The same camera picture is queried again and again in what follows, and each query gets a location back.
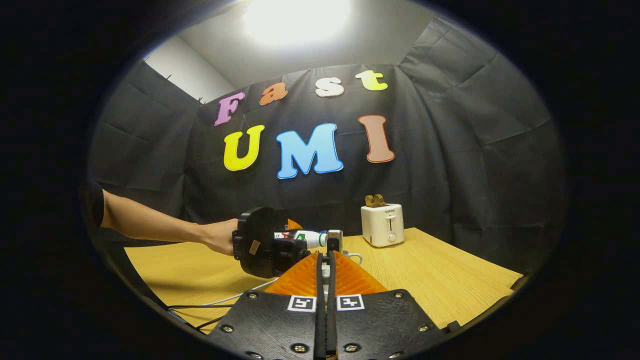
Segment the white cable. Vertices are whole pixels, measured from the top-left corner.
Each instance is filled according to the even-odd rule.
[[[272,284],[272,283],[274,283],[274,282],[275,282],[276,280],[278,280],[278,279],[279,279],[279,277],[276,277],[275,279],[273,279],[273,280],[271,280],[271,281],[269,281],[269,282],[265,282],[264,284],[258,285],[258,286],[254,287],[254,288],[251,288],[251,290],[256,290],[256,289],[259,289],[259,288],[261,288],[261,287],[263,287],[263,286],[265,286],[265,285]],[[237,298],[237,297],[240,297],[242,294],[244,294],[244,293],[240,293],[240,294],[234,295],[234,296],[232,296],[232,297],[228,297],[228,298],[226,298],[226,299],[222,299],[222,300],[218,300],[218,301],[210,302],[210,303],[208,303],[208,304],[201,304],[201,305],[198,305],[198,306],[216,305],[216,304],[219,304],[219,303],[221,303],[221,302],[229,301],[229,300],[235,299],[235,298]],[[180,315],[176,314],[176,313],[173,311],[173,309],[169,309],[169,312],[170,312],[171,314],[174,314],[175,316],[178,316],[179,318],[182,318]]]
[[[261,287],[263,287],[263,286],[265,286],[265,285],[269,285],[269,284],[271,284],[271,283],[275,282],[275,281],[276,281],[276,280],[278,280],[278,279],[279,279],[279,277],[276,277],[275,279],[273,279],[273,280],[271,280],[271,281],[269,281],[269,282],[265,282],[265,283],[264,283],[264,284],[262,284],[262,285],[258,285],[258,286],[254,287],[254,288],[251,288],[251,290],[256,290],[256,289],[259,289],[259,288],[261,288]],[[229,300],[235,299],[235,298],[237,298],[237,297],[240,297],[242,294],[244,294],[244,293],[240,293],[240,294],[234,295],[234,296],[232,296],[232,297],[228,297],[228,298],[226,298],[226,299],[222,299],[222,300],[218,300],[218,301],[210,302],[210,303],[208,303],[208,304],[202,304],[202,305],[200,305],[200,306],[205,306],[205,305],[216,305],[216,304],[219,304],[219,303],[221,303],[221,302],[229,301]]]

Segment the human arm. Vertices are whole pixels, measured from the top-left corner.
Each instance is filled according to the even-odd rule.
[[[225,255],[233,254],[232,231],[237,219],[199,225],[148,208],[125,197],[102,190],[104,215],[101,227],[133,239],[195,242]]]

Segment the black sleeve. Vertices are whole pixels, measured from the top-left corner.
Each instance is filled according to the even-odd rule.
[[[104,217],[104,194],[102,187],[93,180],[90,174],[87,174],[80,188],[85,221],[90,231],[93,232],[100,227],[102,218]]]

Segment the blue letter m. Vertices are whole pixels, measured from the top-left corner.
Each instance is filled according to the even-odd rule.
[[[298,167],[304,174],[311,170],[311,163],[317,154],[314,170],[318,173],[342,170],[344,165],[338,160],[335,152],[333,133],[337,129],[335,124],[321,124],[311,133],[309,143],[305,143],[295,131],[286,131],[278,136],[282,148],[282,168],[278,171],[279,179],[290,179],[298,174],[293,167],[296,160]]]

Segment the black curtain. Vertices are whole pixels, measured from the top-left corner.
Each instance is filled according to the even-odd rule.
[[[199,106],[144,61],[137,63],[106,102],[96,125],[89,157],[94,179],[115,195],[185,218],[184,162]],[[104,228],[96,237],[125,246],[166,244],[131,240]]]
[[[355,75],[381,72],[382,91]],[[337,77],[345,91],[319,97],[315,82]],[[288,94],[261,106],[262,91]],[[218,101],[243,91],[229,122],[213,126]],[[382,115],[394,160],[369,163],[358,118]],[[278,179],[280,144],[294,130],[337,125],[338,172]],[[255,163],[224,167],[223,139],[265,125]],[[398,66],[339,65],[303,70],[238,89],[200,106],[139,63],[116,89],[96,130],[91,168],[105,189],[201,224],[238,217],[255,206],[285,211],[305,227],[360,234],[364,196],[403,205],[417,227],[512,270],[535,266],[552,248],[566,209],[562,148],[552,115],[518,69],[473,34],[434,19]],[[103,231],[105,240],[124,240]],[[130,241],[128,245],[155,243]]]

